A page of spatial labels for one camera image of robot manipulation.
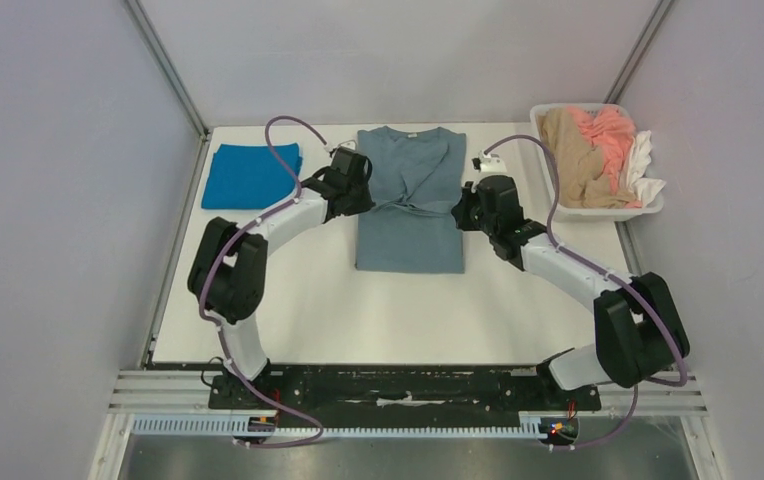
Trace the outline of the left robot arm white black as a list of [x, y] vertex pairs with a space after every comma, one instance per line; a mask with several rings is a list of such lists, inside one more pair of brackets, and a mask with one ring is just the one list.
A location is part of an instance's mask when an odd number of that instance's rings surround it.
[[269, 359], [255, 317], [264, 299], [269, 255], [310, 229], [374, 207], [371, 160], [343, 146], [330, 158], [328, 166], [248, 223], [211, 219], [188, 275], [187, 287], [202, 318], [217, 329], [225, 368], [237, 377], [233, 394], [248, 408], [262, 407], [272, 393], [270, 379], [261, 374]]

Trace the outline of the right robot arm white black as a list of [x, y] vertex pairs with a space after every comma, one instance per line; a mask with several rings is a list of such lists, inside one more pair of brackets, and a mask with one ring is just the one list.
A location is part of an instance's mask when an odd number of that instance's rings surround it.
[[593, 316], [592, 344], [539, 364], [535, 392], [543, 405], [560, 408], [588, 385], [665, 384], [657, 374], [671, 365], [679, 373], [674, 385], [686, 383], [690, 342], [661, 276], [608, 270], [571, 251], [549, 225], [525, 217], [509, 176], [465, 183], [452, 216], [458, 229], [484, 233], [498, 258], [559, 288]]

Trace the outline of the grey-blue t shirt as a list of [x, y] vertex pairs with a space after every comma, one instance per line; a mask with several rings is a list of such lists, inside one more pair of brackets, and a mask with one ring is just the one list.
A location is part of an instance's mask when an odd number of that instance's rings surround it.
[[467, 136], [442, 127], [403, 132], [389, 126], [357, 132], [372, 164], [375, 206], [358, 218], [360, 271], [462, 274], [463, 235], [451, 210], [461, 198]]

